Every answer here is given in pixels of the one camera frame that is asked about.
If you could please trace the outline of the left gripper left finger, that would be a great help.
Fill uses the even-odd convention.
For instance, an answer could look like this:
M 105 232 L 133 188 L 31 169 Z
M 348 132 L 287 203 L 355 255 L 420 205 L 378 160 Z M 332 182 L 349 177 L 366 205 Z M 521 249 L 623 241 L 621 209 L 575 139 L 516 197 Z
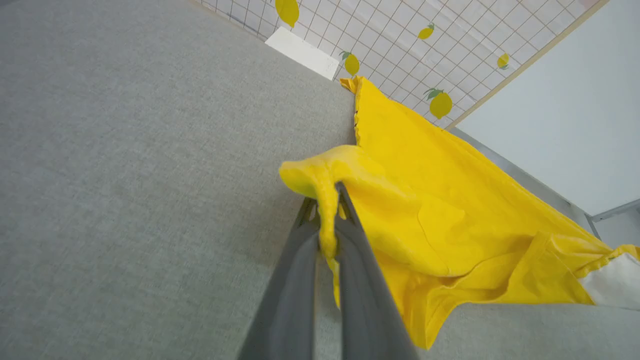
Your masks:
M 312 360 L 320 219 L 305 198 L 263 294 L 239 360 Z

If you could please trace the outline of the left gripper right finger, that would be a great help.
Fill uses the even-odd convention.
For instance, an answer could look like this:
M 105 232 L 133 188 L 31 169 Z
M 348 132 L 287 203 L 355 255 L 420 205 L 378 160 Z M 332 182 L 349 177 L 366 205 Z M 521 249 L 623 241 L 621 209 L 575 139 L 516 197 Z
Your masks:
M 346 186 L 335 185 L 345 218 L 334 217 L 344 360 L 418 360 Z

